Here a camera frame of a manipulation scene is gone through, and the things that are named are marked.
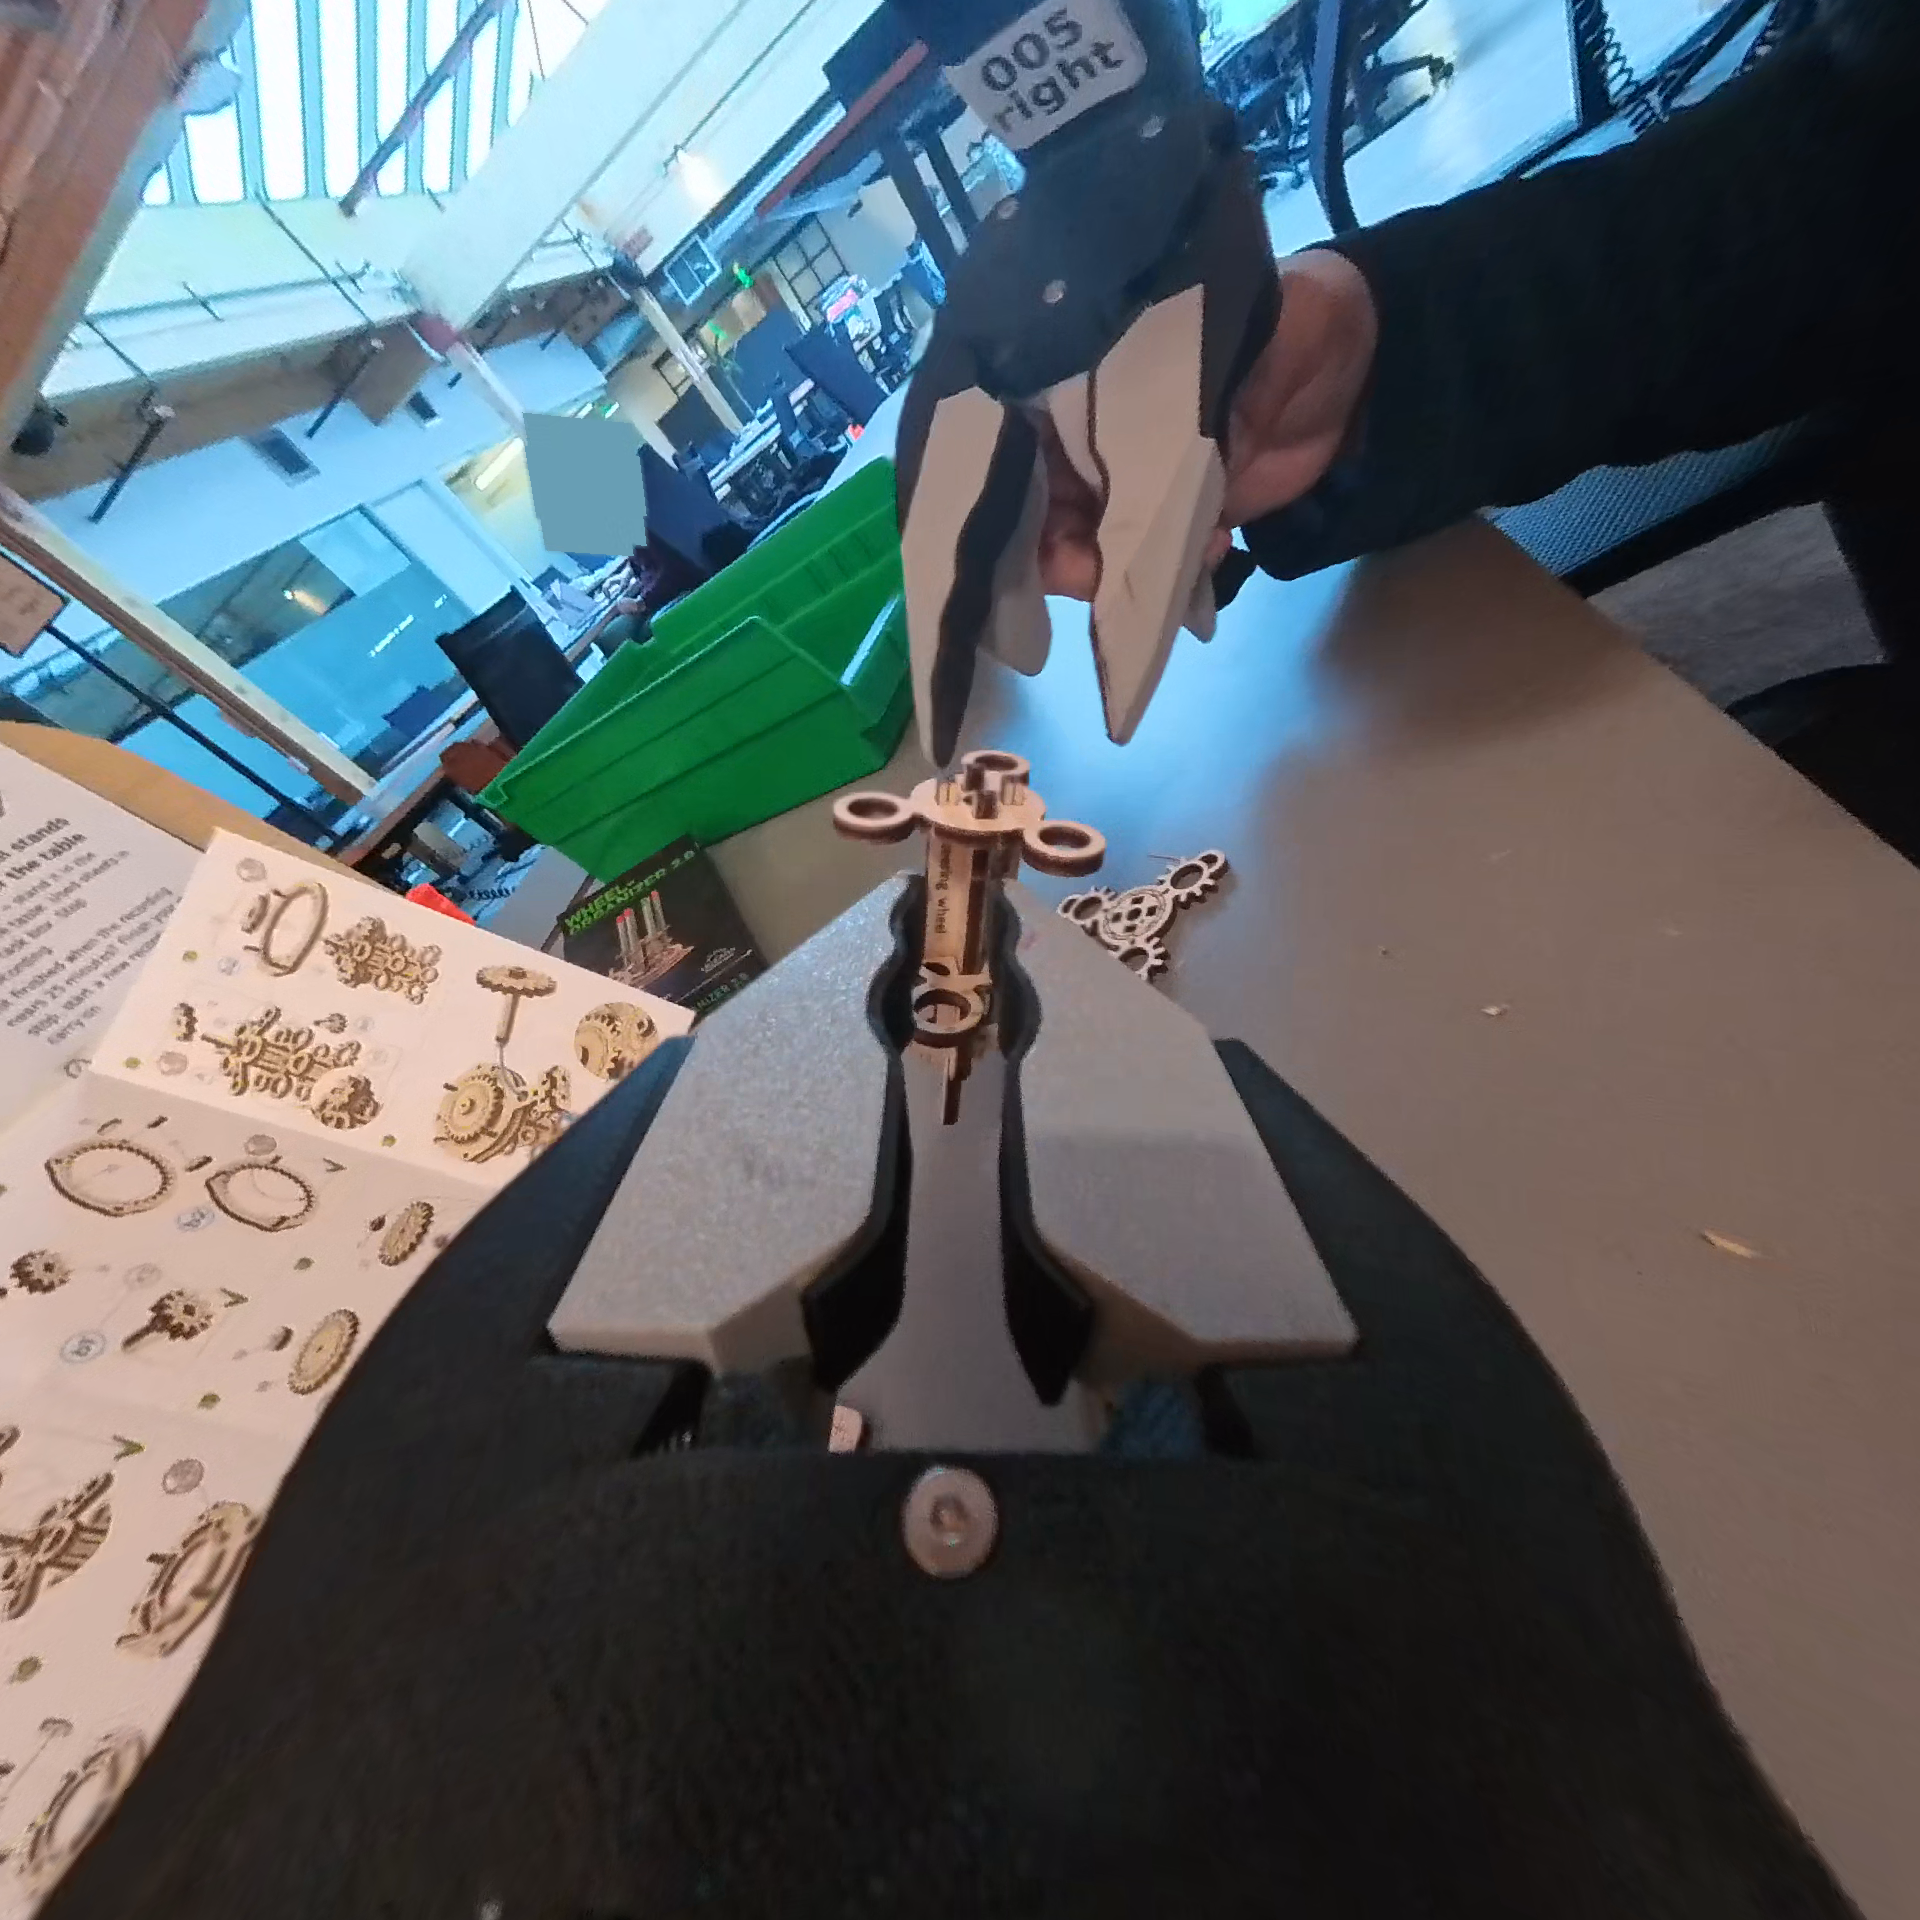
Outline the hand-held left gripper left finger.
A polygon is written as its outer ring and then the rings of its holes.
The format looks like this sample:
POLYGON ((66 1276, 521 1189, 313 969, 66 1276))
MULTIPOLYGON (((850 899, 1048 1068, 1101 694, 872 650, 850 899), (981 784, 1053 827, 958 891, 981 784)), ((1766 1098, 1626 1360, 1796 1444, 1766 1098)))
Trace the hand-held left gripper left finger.
POLYGON ((548 1316, 560 1355, 692 1365, 849 1424, 837 1392, 905 1292, 907 908, 885 881, 701 1022, 548 1316))

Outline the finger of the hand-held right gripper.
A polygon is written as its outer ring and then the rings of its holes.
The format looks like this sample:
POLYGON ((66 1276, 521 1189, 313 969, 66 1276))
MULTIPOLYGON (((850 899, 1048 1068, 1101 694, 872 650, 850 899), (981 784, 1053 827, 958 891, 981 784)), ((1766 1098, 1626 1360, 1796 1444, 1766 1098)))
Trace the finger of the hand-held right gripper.
POLYGON ((1048 390, 1097 496, 1092 652, 1108 738, 1133 738, 1180 633, 1212 640, 1210 545, 1228 473, 1202 421, 1205 290, 1148 306, 1090 372, 1048 390))
POLYGON ((1049 480, 1034 416, 982 390, 939 401, 901 466, 909 680, 931 765, 953 762, 982 657, 1034 677, 1049 659, 1040 531, 1049 480))

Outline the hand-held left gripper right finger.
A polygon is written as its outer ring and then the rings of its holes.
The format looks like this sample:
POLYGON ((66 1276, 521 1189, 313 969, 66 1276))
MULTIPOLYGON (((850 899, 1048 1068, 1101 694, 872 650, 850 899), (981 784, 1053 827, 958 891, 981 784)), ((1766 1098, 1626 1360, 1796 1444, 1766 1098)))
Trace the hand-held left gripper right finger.
POLYGON ((1001 1093, 1004 1305, 1042 1404, 1358 1330, 1219 1048, 1020 882, 1001 1093))

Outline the wooden model axle assembly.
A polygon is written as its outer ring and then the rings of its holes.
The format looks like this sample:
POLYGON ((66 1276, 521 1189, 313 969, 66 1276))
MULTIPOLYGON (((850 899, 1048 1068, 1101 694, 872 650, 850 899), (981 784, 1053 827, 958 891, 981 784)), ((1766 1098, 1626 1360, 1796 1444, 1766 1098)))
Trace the wooden model axle assembly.
POLYGON ((1034 868, 1092 876, 1108 850, 1088 822, 1049 816, 1025 757, 964 755, 950 774, 907 796, 860 792, 832 804, 832 827, 862 844, 924 842, 918 976, 909 994, 915 1050, 942 1068, 942 1122, 956 1124, 974 1064, 996 1036, 1004 885, 1034 868))

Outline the person's right forearm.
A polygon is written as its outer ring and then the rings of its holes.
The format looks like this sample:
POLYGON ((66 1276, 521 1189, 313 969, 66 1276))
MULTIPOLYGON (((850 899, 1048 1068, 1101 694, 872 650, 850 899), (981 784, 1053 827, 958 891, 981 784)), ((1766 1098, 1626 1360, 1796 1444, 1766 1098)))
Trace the person's right forearm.
POLYGON ((1915 4, 1824 4, 1666 126, 1324 245, 1376 305, 1344 450, 1243 525, 1294 580, 1600 466, 1810 421, 1915 476, 1915 4))

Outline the black model kit box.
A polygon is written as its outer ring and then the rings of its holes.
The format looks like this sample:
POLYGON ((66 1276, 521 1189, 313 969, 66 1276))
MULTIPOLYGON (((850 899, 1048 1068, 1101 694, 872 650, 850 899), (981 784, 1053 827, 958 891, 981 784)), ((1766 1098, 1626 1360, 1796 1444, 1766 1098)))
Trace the black model kit box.
POLYGON ((585 889, 560 915, 548 949, 694 1018, 765 971, 708 850, 686 835, 585 889))

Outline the person's right hand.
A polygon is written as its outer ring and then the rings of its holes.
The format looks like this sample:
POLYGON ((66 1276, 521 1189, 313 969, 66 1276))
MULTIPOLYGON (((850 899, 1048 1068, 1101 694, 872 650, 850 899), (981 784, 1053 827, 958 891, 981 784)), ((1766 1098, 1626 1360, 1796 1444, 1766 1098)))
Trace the person's right hand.
POLYGON ((1225 532, 1297 506, 1329 477, 1373 370, 1376 305, 1344 254, 1289 254, 1278 276, 1280 314, 1233 401, 1225 532))

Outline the stack of green plastic bins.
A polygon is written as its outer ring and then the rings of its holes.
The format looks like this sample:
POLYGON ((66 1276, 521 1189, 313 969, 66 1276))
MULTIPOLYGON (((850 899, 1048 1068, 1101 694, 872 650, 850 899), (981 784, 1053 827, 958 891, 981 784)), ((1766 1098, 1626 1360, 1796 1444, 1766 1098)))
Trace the stack of green plastic bins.
POLYGON ((481 802, 613 881, 875 774, 913 712, 896 469, 874 460, 622 645, 481 802))

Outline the wooden triple gear piece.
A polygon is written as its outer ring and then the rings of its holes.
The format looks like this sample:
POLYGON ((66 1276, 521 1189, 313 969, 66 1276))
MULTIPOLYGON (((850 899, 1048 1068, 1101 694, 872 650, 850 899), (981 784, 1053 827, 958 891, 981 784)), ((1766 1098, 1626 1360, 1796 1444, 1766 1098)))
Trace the wooden triple gear piece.
POLYGON ((1168 971, 1168 932, 1182 913, 1219 891, 1229 868, 1216 849, 1163 856, 1153 881, 1128 889, 1090 888, 1058 901, 1053 913, 1140 980, 1156 980, 1168 971))

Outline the folded assembly instruction sheet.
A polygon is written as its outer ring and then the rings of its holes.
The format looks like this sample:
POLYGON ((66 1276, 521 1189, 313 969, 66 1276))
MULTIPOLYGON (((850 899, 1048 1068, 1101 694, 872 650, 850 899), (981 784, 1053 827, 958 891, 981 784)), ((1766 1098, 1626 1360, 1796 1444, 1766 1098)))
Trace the folded assembly instruction sheet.
POLYGON ((481 1206, 692 1013, 217 835, 5 1136, 5 1916, 105 1824, 283 1480, 481 1206))

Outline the white printed task sheet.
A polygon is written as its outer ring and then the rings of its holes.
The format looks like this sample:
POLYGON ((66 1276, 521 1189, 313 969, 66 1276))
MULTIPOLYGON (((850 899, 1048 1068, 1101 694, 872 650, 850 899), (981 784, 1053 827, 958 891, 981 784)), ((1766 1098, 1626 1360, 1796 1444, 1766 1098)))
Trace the white printed task sheet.
POLYGON ((202 853, 3 749, 3 1124, 77 1075, 202 853))

